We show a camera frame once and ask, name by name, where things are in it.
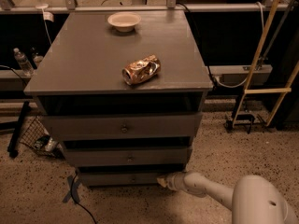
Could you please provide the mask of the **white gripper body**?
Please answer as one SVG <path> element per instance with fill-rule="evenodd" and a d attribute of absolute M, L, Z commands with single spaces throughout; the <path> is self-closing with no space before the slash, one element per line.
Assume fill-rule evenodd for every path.
<path fill-rule="evenodd" d="M 176 173 L 168 174 L 165 177 L 166 186 L 173 191 L 186 190 L 184 177 L 185 177 L 184 172 L 176 172 Z"/>

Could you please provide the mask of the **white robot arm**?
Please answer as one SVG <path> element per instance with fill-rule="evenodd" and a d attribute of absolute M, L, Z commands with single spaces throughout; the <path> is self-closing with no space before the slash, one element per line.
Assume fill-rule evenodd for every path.
<path fill-rule="evenodd" d="M 293 208 L 278 189 L 258 175 L 240 178 L 233 188 L 193 171 L 160 175 L 157 182 L 173 191 L 210 196 L 232 212 L 232 224 L 298 224 Z"/>

